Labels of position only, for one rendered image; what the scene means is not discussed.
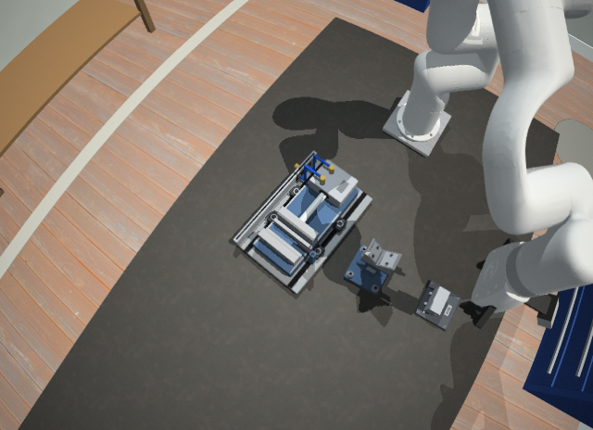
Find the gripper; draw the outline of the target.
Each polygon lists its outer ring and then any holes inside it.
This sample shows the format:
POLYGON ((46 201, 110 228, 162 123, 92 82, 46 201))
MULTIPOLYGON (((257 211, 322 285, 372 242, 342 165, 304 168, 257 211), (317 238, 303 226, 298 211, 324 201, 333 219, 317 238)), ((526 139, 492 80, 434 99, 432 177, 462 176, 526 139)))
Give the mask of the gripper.
POLYGON ((511 250, 527 243, 513 242, 508 238, 502 247, 492 250, 485 260, 477 263, 476 268, 481 272, 472 293, 472 301, 462 302, 459 305, 464 309, 464 313, 471 315, 473 325, 479 329, 485 325, 493 313, 516 308, 530 298, 517 294, 507 279, 507 257, 511 250))

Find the white flat bar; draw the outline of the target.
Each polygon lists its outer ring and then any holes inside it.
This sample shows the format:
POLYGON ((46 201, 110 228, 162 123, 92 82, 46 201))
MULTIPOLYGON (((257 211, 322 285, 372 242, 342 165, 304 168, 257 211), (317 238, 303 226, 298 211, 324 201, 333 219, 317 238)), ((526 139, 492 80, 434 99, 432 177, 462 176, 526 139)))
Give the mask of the white flat bar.
POLYGON ((282 222, 280 222, 279 220, 277 220, 276 218, 273 220, 273 222, 279 226, 282 230, 284 230, 287 234, 289 234, 290 236, 292 236, 295 240, 297 240, 297 242, 301 242, 303 243, 305 246, 307 246, 308 248, 310 248, 310 244, 308 242, 306 242, 304 239, 302 239, 299 235, 297 235, 296 233, 294 233, 291 229, 289 229, 287 226, 285 226, 282 222))

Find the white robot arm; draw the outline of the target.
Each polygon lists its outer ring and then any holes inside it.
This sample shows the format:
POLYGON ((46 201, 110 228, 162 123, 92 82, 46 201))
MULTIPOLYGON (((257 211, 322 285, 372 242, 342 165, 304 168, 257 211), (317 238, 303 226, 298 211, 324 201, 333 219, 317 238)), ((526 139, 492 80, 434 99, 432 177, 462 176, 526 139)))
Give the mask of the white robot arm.
POLYGON ((432 139, 449 93, 485 88, 500 60, 504 84, 482 151, 487 205, 507 234, 548 228, 511 251, 506 275, 530 297, 524 304, 538 312, 537 325, 551 329, 559 307, 551 293, 593 284, 593 180, 573 162, 527 169, 525 143, 538 109, 574 76, 565 19, 591 13, 593 0, 487 2, 430 0, 432 50, 415 59, 397 126, 411 141, 432 139))

